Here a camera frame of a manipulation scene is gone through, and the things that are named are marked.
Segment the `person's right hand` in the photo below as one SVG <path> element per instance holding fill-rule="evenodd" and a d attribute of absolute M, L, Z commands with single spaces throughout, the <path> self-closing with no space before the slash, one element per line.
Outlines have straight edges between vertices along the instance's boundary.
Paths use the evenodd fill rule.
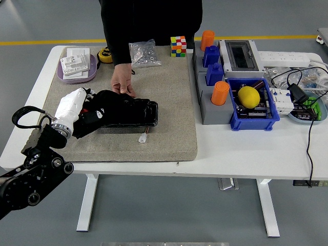
<path fill-rule="evenodd" d="M 136 97 L 136 93 L 131 85 L 131 76 L 131 64 L 116 65 L 111 78 L 112 91 L 117 94 L 128 94 L 131 97 Z"/>

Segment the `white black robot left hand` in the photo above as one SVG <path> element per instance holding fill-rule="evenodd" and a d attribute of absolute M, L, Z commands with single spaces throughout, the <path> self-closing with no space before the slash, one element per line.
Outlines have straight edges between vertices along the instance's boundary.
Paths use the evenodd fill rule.
<path fill-rule="evenodd" d="M 95 92 L 90 88 L 78 88 L 64 96 L 58 105 L 55 113 L 55 121 L 52 126 L 61 125 L 73 129 L 73 124 L 78 120 L 78 116 L 83 108 L 86 98 L 93 98 Z"/>

